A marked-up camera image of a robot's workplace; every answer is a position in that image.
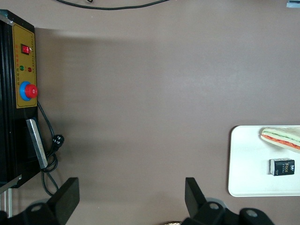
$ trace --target screw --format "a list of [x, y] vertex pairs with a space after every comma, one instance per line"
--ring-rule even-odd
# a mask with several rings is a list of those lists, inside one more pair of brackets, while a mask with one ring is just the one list
[[31, 212], [39, 211], [42, 208], [42, 205], [35, 205], [31, 208]]
[[257, 217], [257, 216], [258, 216], [257, 213], [254, 212], [253, 210], [247, 210], [246, 213], [247, 213], [249, 216], [251, 216], [251, 217]]
[[215, 204], [215, 203], [211, 203], [211, 204], [210, 204], [210, 208], [211, 208], [212, 210], [218, 210], [218, 209], [219, 209], [219, 206], [218, 206], [217, 204]]

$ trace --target red emergency stop button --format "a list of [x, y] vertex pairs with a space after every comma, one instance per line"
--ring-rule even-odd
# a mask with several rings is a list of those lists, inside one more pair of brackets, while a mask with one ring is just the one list
[[27, 84], [25, 87], [25, 95], [28, 98], [35, 98], [38, 96], [38, 89], [34, 84]]

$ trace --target yellow control panel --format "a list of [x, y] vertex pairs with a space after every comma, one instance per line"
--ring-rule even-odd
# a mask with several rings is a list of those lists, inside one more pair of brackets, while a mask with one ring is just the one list
[[37, 106], [34, 33], [15, 23], [13, 26], [13, 44], [16, 108]]

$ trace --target sandwich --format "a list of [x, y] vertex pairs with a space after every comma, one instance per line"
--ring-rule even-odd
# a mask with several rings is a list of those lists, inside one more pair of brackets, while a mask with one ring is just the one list
[[274, 145], [300, 153], [300, 127], [269, 127], [262, 130], [261, 138]]

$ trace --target blue button base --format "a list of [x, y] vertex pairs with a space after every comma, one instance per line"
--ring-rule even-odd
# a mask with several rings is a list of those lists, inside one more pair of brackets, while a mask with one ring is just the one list
[[26, 94], [25, 94], [25, 88], [26, 86], [30, 84], [28, 81], [24, 81], [23, 83], [21, 83], [20, 85], [20, 95], [21, 95], [21, 98], [24, 100], [24, 101], [29, 101], [31, 98], [27, 97]]

